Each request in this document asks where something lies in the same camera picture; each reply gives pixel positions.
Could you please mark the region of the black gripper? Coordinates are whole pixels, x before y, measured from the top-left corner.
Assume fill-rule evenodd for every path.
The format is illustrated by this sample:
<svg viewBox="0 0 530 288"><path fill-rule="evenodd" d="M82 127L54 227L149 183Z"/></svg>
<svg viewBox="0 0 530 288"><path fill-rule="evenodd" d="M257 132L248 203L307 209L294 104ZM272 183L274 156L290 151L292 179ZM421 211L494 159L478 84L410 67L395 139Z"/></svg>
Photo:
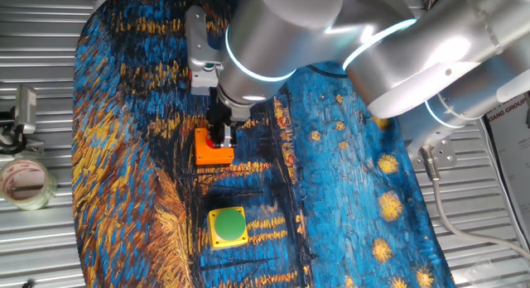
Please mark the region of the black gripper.
<svg viewBox="0 0 530 288"><path fill-rule="evenodd" d="M206 112L206 120L208 122L207 143L211 148L235 148L237 146L235 128L239 127L239 121L232 118L233 105L233 101L224 94L221 87L210 89L210 105Z"/></svg>

